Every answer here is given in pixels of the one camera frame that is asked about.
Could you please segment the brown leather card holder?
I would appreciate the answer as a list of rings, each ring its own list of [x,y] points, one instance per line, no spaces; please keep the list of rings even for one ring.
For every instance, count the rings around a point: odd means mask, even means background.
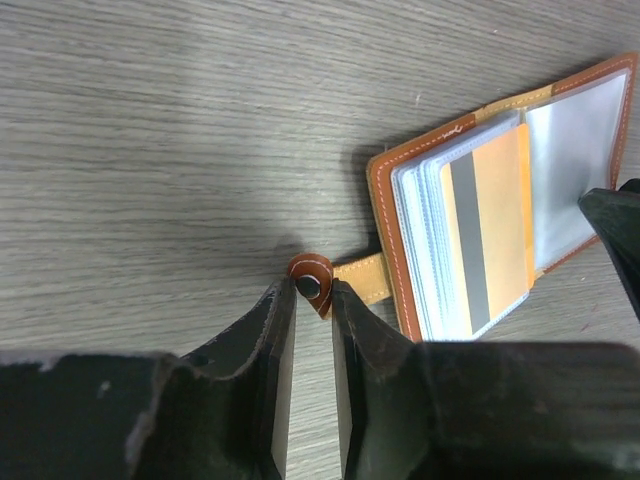
[[[300,293],[328,317],[338,279],[366,304],[392,298],[415,342],[482,336],[594,243],[578,202],[616,186],[638,59],[619,55],[373,157],[380,251],[343,265],[294,257]]]

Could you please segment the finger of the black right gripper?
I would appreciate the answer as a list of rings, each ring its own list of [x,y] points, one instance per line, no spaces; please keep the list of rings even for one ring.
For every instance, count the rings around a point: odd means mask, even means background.
[[[640,213],[639,179],[618,190],[594,188],[579,208],[604,244],[636,317],[639,317]]]

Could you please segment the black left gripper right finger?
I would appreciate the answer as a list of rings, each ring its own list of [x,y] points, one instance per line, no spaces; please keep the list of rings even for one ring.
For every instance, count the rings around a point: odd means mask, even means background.
[[[331,297],[342,477],[446,479],[414,343],[349,283],[335,280]]]

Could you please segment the gold credit card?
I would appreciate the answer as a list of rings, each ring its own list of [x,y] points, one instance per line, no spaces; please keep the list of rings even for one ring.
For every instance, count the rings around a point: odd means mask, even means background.
[[[487,131],[442,165],[453,254],[448,337],[470,340],[521,304],[533,285],[528,127]]]

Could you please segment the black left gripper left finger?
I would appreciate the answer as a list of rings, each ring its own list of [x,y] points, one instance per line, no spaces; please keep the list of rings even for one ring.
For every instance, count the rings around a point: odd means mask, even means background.
[[[151,397],[125,442],[129,479],[286,476],[297,294],[282,276],[238,320],[153,363]]]

